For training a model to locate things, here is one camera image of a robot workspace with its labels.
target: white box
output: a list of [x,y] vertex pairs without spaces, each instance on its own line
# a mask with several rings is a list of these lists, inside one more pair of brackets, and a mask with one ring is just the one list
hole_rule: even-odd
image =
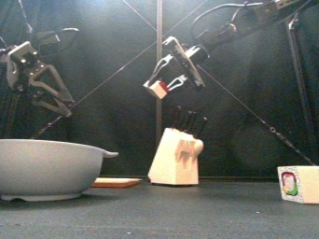
[[284,200],[319,204],[319,166],[282,166],[278,176]]
[[163,81],[157,80],[157,82],[149,87],[149,81],[143,84],[143,87],[149,90],[149,92],[158,97],[161,100],[167,95],[167,92],[170,91],[167,88],[167,85]]

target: cutting board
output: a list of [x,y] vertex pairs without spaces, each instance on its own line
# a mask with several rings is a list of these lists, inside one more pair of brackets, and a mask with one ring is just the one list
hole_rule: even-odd
[[98,177],[91,188],[127,188],[138,185],[139,178]]

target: black backdrop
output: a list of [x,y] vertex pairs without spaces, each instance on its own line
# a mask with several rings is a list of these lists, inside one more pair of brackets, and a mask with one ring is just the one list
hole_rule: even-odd
[[[181,42],[193,44],[190,28],[195,17],[212,7],[230,2],[242,3],[163,1],[163,39],[173,35]],[[18,3],[7,0],[0,4],[0,36],[9,45],[26,41]],[[73,47],[55,57],[42,59],[55,65],[81,103],[73,109],[73,117],[62,119],[41,139],[119,151],[117,159],[105,161],[102,174],[146,176],[157,153],[157,100],[142,85],[157,65],[157,1],[25,0],[23,4],[34,33],[67,27],[81,30]],[[318,6],[308,9],[298,30],[316,132],[319,117],[318,12]],[[216,28],[229,19],[228,11],[221,11],[199,23],[197,31]],[[221,46],[202,67],[318,162],[308,139],[285,24]],[[6,70],[2,64],[2,135],[5,138],[30,138],[58,115],[33,106],[25,93],[13,127],[6,131],[14,98]],[[177,105],[195,110],[210,120],[201,136],[205,150],[198,159],[199,175],[274,177],[278,165],[309,164],[230,94],[203,72],[201,74],[208,85],[203,91],[183,88],[173,91],[162,101],[163,129],[173,123]]]

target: plastic bowl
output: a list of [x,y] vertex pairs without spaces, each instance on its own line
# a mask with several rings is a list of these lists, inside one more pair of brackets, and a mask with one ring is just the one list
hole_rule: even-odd
[[95,182],[103,158],[117,152],[59,141],[0,139],[0,198],[55,201],[78,198]]

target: metal pole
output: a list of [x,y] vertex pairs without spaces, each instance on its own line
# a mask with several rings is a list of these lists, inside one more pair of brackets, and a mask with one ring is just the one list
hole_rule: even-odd
[[310,150],[313,154],[312,156],[314,158],[318,158],[318,145],[317,145],[317,138],[316,138],[314,120],[313,120],[313,114],[310,109],[305,72],[304,72],[304,67],[301,63],[301,54],[300,54],[300,48],[298,48],[298,42],[297,42],[298,41],[297,40],[298,22],[300,22],[300,13],[294,15],[294,18],[292,21],[286,22],[286,25],[288,25],[290,47],[292,47],[294,74],[297,78],[298,90],[301,95],[301,104],[302,104],[304,117],[306,122],[308,137],[310,141]]
[[[162,24],[163,24],[163,1],[158,0],[158,61],[162,59]],[[162,100],[157,99],[157,146],[162,137]]]

